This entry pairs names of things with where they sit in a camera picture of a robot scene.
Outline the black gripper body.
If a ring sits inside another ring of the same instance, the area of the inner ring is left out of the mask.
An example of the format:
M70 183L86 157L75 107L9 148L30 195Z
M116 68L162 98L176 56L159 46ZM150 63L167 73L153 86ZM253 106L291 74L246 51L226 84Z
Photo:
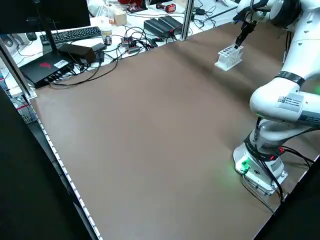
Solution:
M253 32L257 25L257 22L255 20L253 21L244 21L242 26L241 26L241 34L242 35L248 35Z

